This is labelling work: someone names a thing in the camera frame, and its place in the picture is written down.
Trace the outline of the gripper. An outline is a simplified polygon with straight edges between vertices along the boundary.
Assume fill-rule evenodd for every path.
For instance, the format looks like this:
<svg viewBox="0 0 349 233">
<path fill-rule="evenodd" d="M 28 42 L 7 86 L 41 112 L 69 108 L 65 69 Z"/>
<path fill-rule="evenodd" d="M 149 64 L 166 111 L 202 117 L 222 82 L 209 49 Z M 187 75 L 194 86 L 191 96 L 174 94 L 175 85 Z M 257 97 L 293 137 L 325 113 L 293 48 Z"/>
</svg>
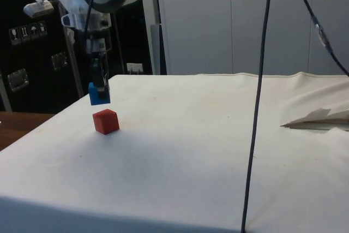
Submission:
<svg viewBox="0 0 349 233">
<path fill-rule="evenodd" d="M 109 65 L 106 52 L 111 50 L 109 29 L 88 31 L 86 52 L 92 53 L 92 82 L 100 99 L 109 98 Z"/>
</svg>

